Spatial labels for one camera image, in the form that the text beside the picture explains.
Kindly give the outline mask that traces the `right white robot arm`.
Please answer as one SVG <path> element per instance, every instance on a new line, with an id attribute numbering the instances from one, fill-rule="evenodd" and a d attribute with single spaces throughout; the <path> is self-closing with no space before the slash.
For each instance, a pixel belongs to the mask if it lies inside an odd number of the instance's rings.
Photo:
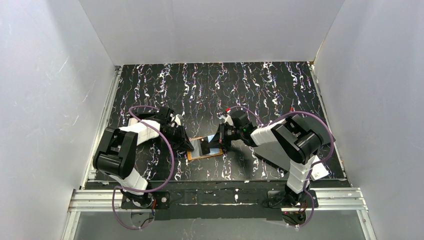
<path id="1" fill-rule="evenodd" d="M 230 112 L 209 141 L 209 148 L 226 149 L 241 140 L 259 157 L 283 168 L 289 176 L 284 199 L 299 202 L 310 181 L 308 173 L 318 150 L 330 143 L 326 128 L 313 116 L 285 117 L 266 126 L 255 126 L 243 110 Z"/>

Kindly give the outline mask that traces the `orange card holder wallet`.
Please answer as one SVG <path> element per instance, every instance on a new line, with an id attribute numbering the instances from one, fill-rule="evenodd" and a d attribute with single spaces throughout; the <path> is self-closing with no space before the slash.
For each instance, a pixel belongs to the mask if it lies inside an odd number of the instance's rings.
<path id="1" fill-rule="evenodd" d="M 213 139 L 213 135 L 191 138 L 189 141 L 194 147 L 194 151 L 187 152 L 187 160 L 199 160 L 210 157 L 216 157 L 223 154 L 221 148 L 211 148 L 209 147 L 209 142 Z"/>

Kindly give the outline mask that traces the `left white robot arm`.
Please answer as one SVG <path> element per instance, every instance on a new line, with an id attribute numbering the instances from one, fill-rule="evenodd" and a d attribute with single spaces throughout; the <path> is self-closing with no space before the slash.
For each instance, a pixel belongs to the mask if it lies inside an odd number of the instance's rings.
<path id="1" fill-rule="evenodd" d="M 135 169 L 138 145 L 161 137 L 170 154 L 173 151 L 191 152 L 194 150 L 189 137 L 181 123 L 180 117 L 167 106 L 151 106 L 151 112 L 130 115 L 137 123 L 119 128 L 107 127 L 97 146 L 93 157 L 93 167 L 116 180 L 122 190 L 133 196 L 150 193 L 148 181 Z"/>

